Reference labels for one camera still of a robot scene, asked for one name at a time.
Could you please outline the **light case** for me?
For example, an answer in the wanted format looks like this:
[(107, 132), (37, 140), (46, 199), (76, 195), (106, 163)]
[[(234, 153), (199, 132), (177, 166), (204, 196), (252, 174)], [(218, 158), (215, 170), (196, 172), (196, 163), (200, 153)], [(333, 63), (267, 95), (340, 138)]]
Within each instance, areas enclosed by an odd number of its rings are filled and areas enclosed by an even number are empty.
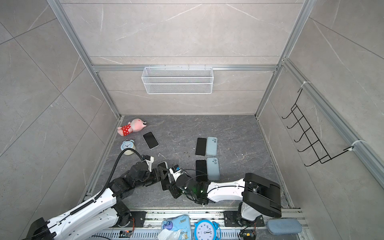
[(218, 152), (218, 139), (216, 137), (207, 137), (206, 155), (216, 156)]
[(207, 158), (207, 175), (209, 181), (220, 180), (220, 166), (217, 158)]

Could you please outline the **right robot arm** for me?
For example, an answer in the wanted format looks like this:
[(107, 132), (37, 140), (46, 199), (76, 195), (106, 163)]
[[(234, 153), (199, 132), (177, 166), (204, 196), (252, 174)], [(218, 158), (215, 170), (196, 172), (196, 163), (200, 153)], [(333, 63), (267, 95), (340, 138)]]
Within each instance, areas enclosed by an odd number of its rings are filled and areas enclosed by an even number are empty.
[(282, 216), (280, 185), (252, 173), (234, 182), (217, 183), (197, 182), (180, 170), (166, 178), (165, 186), (175, 199), (184, 194), (198, 205), (239, 201), (237, 222), (240, 225), (255, 222), (260, 215)]

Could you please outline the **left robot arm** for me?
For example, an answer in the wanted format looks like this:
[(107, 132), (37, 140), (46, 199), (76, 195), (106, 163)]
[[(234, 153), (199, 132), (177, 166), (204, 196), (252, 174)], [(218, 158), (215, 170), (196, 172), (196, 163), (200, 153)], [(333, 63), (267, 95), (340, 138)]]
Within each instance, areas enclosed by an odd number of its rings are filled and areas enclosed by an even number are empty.
[(131, 212), (123, 199), (136, 188), (148, 187), (168, 178), (169, 170), (164, 166), (152, 168), (147, 160), (138, 162), (121, 177), (108, 180), (103, 189), (88, 201), (50, 220), (40, 218), (34, 221), (26, 238), (85, 240), (116, 224), (125, 226)]

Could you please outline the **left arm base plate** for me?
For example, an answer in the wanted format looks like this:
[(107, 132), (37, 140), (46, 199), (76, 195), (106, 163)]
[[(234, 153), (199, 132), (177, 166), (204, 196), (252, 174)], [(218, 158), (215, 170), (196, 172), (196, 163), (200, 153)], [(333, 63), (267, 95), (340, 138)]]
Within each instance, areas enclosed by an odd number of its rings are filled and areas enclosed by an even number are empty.
[(125, 214), (122, 220), (118, 223), (120, 228), (133, 228), (144, 226), (147, 212), (145, 211), (134, 211), (129, 214)]

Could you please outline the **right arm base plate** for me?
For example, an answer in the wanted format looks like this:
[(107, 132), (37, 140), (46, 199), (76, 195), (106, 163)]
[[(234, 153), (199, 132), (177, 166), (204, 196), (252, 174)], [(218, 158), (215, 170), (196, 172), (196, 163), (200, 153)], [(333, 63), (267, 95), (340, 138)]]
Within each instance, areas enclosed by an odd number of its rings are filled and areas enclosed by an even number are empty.
[(255, 220), (246, 220), (241, 217), (241, 212), (224, 211), (224, 221), (226, 227), (264, 227), (265, 222), (262, 215), (259, 215)]

